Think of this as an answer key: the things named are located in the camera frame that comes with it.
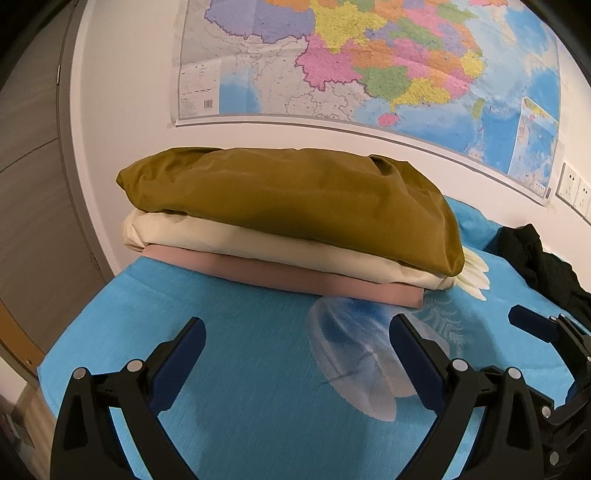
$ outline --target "folded clothes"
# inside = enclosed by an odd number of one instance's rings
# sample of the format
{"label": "folded clothes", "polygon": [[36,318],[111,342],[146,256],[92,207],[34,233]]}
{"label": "folded clothes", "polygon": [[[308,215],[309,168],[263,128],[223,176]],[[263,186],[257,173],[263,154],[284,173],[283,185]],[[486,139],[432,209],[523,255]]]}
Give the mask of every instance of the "folded clothes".
{"label": "folded clothes", "polygon": [[124,241],[136,251],[149,244],[168,245],[257,258],[374,283],[406,283],[430,290],[444,290],[454,284],[452,277],[407,267],[387,258],[189,215],[134,210],[124,223]]}
{"label": "folded clothes", "polygon": [[458,275],[456,218],[410,164],[379,155],[266,148],[172,148],[117,183],[147,212],[180,212]]}
{"label": "folded clothes", "polygon": [[414,309],[423,306],[424,290],[403,283],[372,283],[293,265],[197,252],[165,245],[149,245],[142,255],[212,277],[257,287],[327,297],[350,297]]}

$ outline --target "power socket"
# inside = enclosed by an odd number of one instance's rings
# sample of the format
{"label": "power socket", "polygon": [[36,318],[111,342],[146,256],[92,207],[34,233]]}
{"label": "power socket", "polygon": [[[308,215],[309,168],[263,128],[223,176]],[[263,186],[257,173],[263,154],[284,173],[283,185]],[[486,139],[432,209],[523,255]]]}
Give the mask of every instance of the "power socket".
{"label": "power socket", "polygon": [[573,205],[579,188],[579,175],[566,163],[562,165],[562,173],[556,195],[569,205]]}
{"label": "power socket", "polygon": [[589,203],[591,203],[591,190],[583,179],[579,181],[579,188],[577,189],[577,195],[574,198],[573,208],[581,215],[587,215],[589,209]]}

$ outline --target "white wall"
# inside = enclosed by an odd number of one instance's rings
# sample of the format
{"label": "white wall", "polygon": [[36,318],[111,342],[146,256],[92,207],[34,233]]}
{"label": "white wall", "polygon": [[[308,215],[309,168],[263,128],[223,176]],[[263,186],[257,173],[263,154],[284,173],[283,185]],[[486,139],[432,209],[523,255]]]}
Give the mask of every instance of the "white wall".
{"label": "white wall", "polygon": [[[116,185],[118,171],[171,147],[332,148],[408,160],[450,197],[508,226],[533,223],[546,248],[571,264],[591,290],[591,226],[560,199],[548,207],[434,155],[344,132],[289,125],[170,124],[168,91],[176,1],[90,0],[74,53],[72,123],[74,148],[87,205],[116,273],[137,255],[121,241],[120,224],[131,210]],[[564,157],[591,181],[591,89],[561,52],[562,118],[558,159]],[[557,176],[550,186],[556,190]]]}
{"label": "white wall", "polygon": [[0,357],[0,395],[15,405],[26,384],[27,382]]}

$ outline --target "folded white cloth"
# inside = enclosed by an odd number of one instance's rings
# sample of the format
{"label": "folded white cloth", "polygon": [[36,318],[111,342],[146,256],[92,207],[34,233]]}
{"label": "folded white cloth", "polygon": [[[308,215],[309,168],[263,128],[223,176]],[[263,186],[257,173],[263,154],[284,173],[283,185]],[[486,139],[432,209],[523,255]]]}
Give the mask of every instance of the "folded white cloth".
{"label": "folded white cloth", "polygon": [[125,219],[123,230],[125,245],[138,252],[149,244],[168,245],[295,265],[374,283],[406,283],[429,290],[454,285],[454,277],[435,275],[387,258],[188,215],[135,209]]}

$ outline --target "pink fabric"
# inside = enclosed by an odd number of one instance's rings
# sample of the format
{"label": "pink fabric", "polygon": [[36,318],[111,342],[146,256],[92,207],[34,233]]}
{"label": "pink fabric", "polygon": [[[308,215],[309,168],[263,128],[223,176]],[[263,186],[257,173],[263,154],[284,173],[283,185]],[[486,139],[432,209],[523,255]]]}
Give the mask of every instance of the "pink fabric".
{"label": "pink fabric", "polygon": [[379,284],[255,258],[197,252],[165,245],[148,245],[142,255],[188,270],[258,287],[350,297],[415,309],[423,306],[424,290],[403,283]]}

